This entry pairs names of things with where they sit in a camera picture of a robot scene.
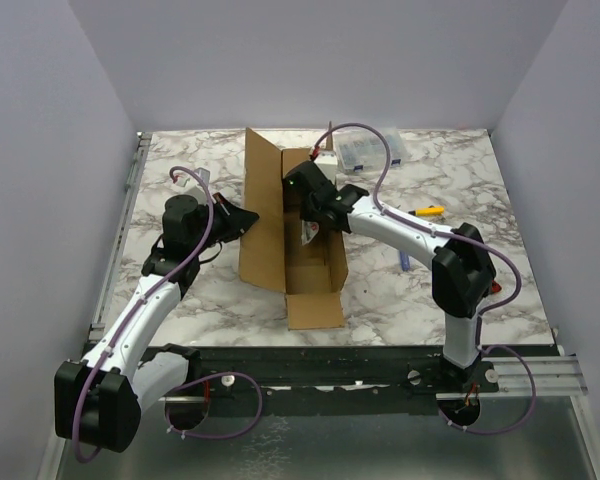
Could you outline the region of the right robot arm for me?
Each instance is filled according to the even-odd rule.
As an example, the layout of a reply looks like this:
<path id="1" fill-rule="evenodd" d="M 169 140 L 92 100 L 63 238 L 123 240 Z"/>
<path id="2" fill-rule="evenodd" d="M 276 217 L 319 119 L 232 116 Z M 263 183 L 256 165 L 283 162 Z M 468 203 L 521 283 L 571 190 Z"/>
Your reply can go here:
<path id="1" fill-rule="evenodd" d="M 431 271 L 432 298 L 445 315 L 446 361 L 439 378 L 452 391 L 471 384 L 479 357 L 478 310 L 496 275 L 478 229 L 468 223 L 456 229 L 437 225 L 378 202 L 355 185 L 338 188 L 312 161 L 291 169 L 283 182 L 299 197 L 301 220 L 317 224 L 321 232 L 377 240 Z"/>

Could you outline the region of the brown cardboard express box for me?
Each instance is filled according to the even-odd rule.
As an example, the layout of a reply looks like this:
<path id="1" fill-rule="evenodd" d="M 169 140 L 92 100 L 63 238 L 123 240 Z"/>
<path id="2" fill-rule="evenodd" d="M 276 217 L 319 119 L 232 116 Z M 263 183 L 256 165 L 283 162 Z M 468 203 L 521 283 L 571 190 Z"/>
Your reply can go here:
<path id="1" fill-rule="evenodd" d="M 308 158 L 307 147 L 280 149 L 245 130 L 243 208 L 259 220 L 240 239 L 239 276 L 285 296 L 289 329 L 343 328 L 348 266 L 342 235 L 321 230 L 302 244 L 299 198 L 283 182 Z"/>

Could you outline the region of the white packaged item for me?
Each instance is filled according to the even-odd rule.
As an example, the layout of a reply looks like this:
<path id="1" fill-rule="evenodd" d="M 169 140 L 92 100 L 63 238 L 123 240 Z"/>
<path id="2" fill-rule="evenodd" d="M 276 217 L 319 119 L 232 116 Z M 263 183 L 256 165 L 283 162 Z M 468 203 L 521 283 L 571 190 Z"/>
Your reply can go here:
<path id="1" fill-rule="evenodd" d="M 318 222 L 301 221 L 301 244 L 309 245 L 319 233 L 320 225 Z"/>

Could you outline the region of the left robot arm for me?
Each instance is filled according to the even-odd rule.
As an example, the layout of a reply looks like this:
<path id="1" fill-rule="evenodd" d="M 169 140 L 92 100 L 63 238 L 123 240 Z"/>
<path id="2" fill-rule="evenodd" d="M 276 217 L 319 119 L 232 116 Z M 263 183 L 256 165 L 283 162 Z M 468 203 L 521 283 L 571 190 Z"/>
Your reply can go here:
<path id="1" fill-rule="evenodd" d="M 167 344 L 145 352 L 169 313 L 200 271 L 199 255 L 242 237 L 258 221 L 216 193 L 199 203 L 191 195 L 167 200 L 162 233 L 145 260 L 141 278 L 123 312 L 79 361 L 65 361 L 54 377 L 55 432 L 69 440 L 76 459 L 93 460 L 80 446 L 122 452 L 134 439 L 142 415 L 166 394 L 194 392 L 219 379 L 231 385 L 238 372 L 204 375 L 199 352 Z"/>

